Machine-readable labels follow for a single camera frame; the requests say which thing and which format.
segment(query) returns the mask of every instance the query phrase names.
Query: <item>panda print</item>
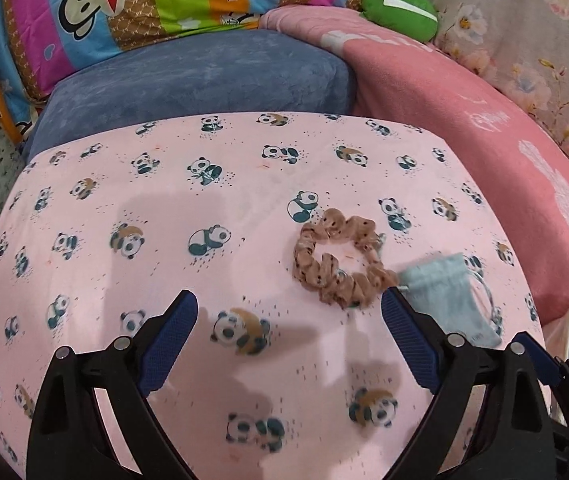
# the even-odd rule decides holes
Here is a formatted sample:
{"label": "panda print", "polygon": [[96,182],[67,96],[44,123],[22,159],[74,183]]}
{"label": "panda print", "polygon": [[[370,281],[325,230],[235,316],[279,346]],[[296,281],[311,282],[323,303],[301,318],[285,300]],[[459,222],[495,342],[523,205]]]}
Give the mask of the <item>panda print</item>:
{"label": "panda print", "polygon": [[65,233],[58,233],[53,243],[52,251],[60,253],[65,260],[69,260],[78,246],[78,237]]}
{"label": "panda print", "polygon": [[270,345],[271,325],[241,308],[218,314],[211,341],[235,348],[237,355],[258,355]]}
{"label": "panda print", "polygon": [[253,444],[275,453],[282,449],[284,424],[279,418],[255,420],[250,415],[229,413],[226,440],[229,443]]}
{"label": "panda print", "polygon": [[458,219],[458,212],[455,210],[455,207],[443,198],[432,199],[431,207],[437,216],[442,216],[448,221],[455,222]]}
{"label": "panda print", "polygon": [[200,229],[191,235],[188,251],[191,256],[204,256],[210,251],[221,248],[231,239],[231,231],[215,224],[208,229]]}
{"label": "panda print", "polygon": [[311,212],[317,208],[319,197],[314,191],[300,191],[287,206],[289,216],[298,224],[311,220]]}
{"label": "panda print", "polygon": [[186,169],[190,171],[191,176],[199,180],[203,186],[208,186],[222,174],[222,168],[220,166],[212,164],[210,160],[207,160],[203,156],[198,160],[194,160]]}
{"label": "panda print", "polygon": [[349,418],[363,427],[390,428],[397,412],[397,400],[386,390],[360,388],[349,405]]}
{"label": "panda print", "polygon": [[132,310],[120,314],[120,333],[133,337],[144,324],[147,314],[143,310]]}
{"label": "panda print", "polygon": [[402,209],[395,198],[385,198],[378,200],[382,212],[387,216],[389,227],[394,231],[406,232],[411,227],[411,221],[407,219],[407,214]]}

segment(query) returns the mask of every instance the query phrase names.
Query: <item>blue gripper pad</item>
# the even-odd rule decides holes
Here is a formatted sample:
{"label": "blue gripper pad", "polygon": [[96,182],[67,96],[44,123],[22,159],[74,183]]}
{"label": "blue gripper pad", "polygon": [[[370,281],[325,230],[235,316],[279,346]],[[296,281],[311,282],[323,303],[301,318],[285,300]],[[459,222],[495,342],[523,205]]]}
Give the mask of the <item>blue gripper pad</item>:
{"label": "blue gripper pad", "polygon": [[438,356],[390,288],[382,294],[382,319],[400,348],[415,381],[435,395],[441,383]]}
{"label": "blue gripper pad", "polygon": [[549,353],[533,339],[528,332],[518,332],[512,343],[520,343],[524,346],[529,359],[533,362],[535,373],[538,375],[539,382],[545,386],[557,386],[562,377],[560,368]]}
{"label": "blue gripper pad", "polygon": [[138,389],[146,398],[161,389],[191,330],[196,325],[198,302],[187,292],[142,357]]}

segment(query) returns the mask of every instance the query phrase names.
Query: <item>light blue pouch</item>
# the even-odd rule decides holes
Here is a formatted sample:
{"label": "light blue pouch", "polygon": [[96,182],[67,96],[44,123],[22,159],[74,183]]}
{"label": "light blue pouch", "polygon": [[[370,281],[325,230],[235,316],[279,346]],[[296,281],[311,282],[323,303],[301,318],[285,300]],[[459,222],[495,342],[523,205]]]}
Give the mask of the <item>light blue pouch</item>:
{"label": "light blue pouch", "polygon": [[[398,274],[402,294],[413,309],[433,317],[444,333],[462,334],[471,344],[495,348],[501,342],[502,319],[491,291],[461,253],[410,267]],[[477,307],[471,280],[480,282],[491,304],[491,319]]]}

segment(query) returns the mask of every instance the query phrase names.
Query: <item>pink stripe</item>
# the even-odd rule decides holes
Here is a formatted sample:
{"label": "pink stripe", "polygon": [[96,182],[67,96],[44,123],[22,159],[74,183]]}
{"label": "pink stripe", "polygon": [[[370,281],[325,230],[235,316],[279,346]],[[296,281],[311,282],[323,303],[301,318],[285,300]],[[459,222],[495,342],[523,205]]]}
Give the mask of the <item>pink stripe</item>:
{"label": "pink stripe", "polygon": [[76,71],[60,42],[49,0],[11,0],[11,5],[26,59],[40,90],[49,94]]}

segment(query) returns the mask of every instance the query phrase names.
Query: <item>floral fabric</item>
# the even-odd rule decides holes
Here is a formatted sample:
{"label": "floral fabric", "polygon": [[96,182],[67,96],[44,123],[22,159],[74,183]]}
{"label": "floral fabric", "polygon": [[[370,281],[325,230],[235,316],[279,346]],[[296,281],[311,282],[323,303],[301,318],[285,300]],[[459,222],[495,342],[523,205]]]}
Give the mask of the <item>floral fabric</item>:
{"label": "floral fabric", "polygon": [[526,111],[569,156],[569,0],[432,0],[435,44]]}

